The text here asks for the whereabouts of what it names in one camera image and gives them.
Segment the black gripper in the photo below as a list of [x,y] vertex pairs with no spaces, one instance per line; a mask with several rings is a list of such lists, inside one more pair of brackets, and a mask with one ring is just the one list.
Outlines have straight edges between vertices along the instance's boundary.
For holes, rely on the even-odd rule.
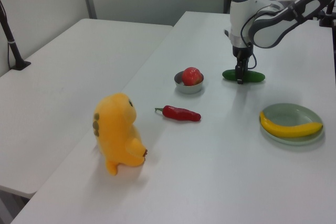
[[252,54],[253,49],[251,47],[239,48],[233,46],[233,55],[237,59],[235,77],[238,84],[244,83],[244,71],[248,70],[248,62]]

